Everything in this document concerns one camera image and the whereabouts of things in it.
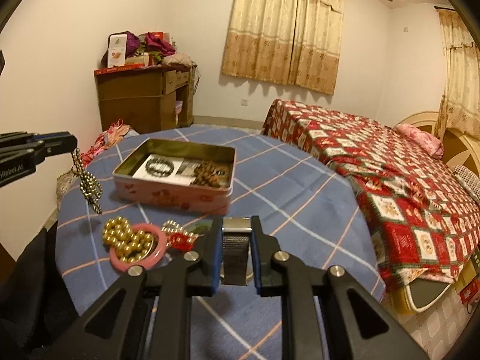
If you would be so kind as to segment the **red tassel knot ornament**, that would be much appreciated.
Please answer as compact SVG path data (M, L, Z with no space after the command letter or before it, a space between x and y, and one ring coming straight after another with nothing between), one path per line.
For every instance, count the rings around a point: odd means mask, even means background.
M186 253L193 250L196 236L189 236L185 233L173 233L168 237L167 247Z

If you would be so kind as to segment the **silver mesh watch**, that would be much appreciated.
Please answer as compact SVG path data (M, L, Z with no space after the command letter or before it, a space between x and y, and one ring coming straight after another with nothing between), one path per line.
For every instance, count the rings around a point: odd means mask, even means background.
M251 230L250 218L224 217L223 261L220 269L222 284L247 286L253 279L250 252Z

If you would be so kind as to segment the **pink jade bangle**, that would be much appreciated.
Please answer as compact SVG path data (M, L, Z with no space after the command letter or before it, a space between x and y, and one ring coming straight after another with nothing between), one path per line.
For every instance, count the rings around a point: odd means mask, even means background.
M130 229L130 238L125 241L115 241L111 236L108 249L112 266L119 272L126 272L134 265L151 269L167 251L167 236L149 223L134 224Z

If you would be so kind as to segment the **blue plaid tablecloth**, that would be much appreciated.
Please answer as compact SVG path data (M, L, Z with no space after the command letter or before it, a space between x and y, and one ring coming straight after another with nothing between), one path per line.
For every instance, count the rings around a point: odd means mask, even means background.
M385 293L369 231L349 183L309 154L267 136L232 128L193 126L157 138L195 141L236 150L229 213L260 218L281 248L313 267L340 265L377 300ZM138 205L118 198L114 169L143 142L125 139L98 155L89 170L103 186L103 214L90 211L80 189L64 196L58 218L56 264L79 313L118 279L102 242L104 223L123 216L132 223L174 220L193 226L197 214ZM222 286L211 298L193 300L193 359L279 359L281 304L253 286Z

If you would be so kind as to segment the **flat red box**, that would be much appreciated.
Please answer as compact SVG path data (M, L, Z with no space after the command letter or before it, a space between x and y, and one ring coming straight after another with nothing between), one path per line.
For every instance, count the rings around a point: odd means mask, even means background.
M127 64L119 67L105 67L105 68L94 70L94 75L100 76L100 75L112 74L112 73L118 73L118 72L129 72L129 71L134 71L138 69L143 69L144 67L145 65L142 63Z

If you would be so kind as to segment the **printed paper tin liner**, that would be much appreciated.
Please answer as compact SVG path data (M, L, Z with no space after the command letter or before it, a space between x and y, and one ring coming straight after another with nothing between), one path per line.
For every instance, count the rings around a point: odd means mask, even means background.
M149 154L133 174L134 179L170 185L190 185L195 180L199 160Z

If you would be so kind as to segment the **white product box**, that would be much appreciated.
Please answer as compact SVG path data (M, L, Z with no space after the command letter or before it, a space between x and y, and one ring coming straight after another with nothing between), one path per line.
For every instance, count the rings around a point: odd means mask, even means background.
M107 49L107 67L115 68L125 65L128 36L125 33L109 36Z

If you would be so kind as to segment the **purple cloth bundle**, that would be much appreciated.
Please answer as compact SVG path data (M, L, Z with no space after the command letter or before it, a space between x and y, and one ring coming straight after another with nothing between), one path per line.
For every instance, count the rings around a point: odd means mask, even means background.
M127 36L125 55L127 58L129 58L135 55L135 52L137 51L138 47L140 47L141 42L135 34L129 31L126 31L125 34Z

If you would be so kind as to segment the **magenta cloth on desk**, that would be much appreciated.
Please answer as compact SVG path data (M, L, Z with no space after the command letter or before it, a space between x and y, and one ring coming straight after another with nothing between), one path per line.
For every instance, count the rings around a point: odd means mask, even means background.
M174 55L176 53L173 45L164 40L163 33L147 33L145 35L145 45L148 51L159 52L163 57Z

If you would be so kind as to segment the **red patchwork bed quilt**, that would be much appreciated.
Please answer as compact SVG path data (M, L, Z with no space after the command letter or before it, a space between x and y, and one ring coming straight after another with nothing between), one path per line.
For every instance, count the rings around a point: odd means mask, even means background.
M479 244L479 205L449 166L375 120L301 102L274 100L262 133L352 186L387 291L458 279Z

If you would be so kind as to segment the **pink pillow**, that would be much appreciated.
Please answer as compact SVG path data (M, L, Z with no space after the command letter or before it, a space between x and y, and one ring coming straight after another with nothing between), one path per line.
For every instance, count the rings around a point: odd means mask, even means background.
M441 159L444 154L443 143L431 133L420 130L411 124L397 124L394 130L413 141L422 150L424 150L431 158Z

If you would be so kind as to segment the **striped pillow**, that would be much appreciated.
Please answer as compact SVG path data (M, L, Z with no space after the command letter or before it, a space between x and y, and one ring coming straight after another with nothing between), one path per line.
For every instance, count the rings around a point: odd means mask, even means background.
M479 197L480 180L479 177L464 165L456 165L452 169L459 182L465 186L475 197Z

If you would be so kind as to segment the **cream wooden headboard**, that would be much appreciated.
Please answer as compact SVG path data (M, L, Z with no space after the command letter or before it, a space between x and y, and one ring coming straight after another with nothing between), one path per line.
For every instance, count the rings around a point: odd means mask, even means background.
M423 111L400 121L401 124L413 125L421 131L434 133L438 119L437 111ZM479 141L461 133L454 128L448 129L442 138L444 152L442 162L449 167L463 165L479 176Z

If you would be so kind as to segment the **beige curtain at right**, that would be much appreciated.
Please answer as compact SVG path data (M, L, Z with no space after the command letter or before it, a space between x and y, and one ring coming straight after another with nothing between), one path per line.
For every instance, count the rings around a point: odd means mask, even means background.
M435 134L456 129L479 139L479 47L454 10L439 8L446 83Z

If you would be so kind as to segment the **beige patterned window curtain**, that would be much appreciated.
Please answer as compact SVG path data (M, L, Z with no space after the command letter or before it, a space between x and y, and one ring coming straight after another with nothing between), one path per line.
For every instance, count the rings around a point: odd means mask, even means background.
M331 95L343 16L344 0L234 0L221 71Z

